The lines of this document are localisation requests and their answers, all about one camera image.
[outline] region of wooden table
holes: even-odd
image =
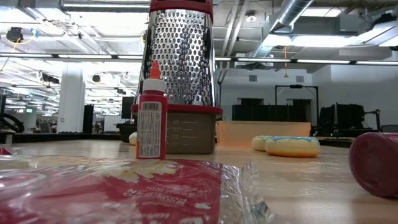
[[[14,144],[20,154],[128,157],[136,148],[119,141],[60,141]],[[268,156],[251,149],[217,147],[212,155],[168,155],[168,159],[198,159],[242,167],[259,167],[262,194],[268,206],[290,223],[397,224],[398,198],[370,195],[353,179],[348,149],[322,147],[318,158]]]

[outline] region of red grater top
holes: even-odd
[[[213,20],[213,0],[152,0],[149,12],[166,9],[186,9],[204,12]]]

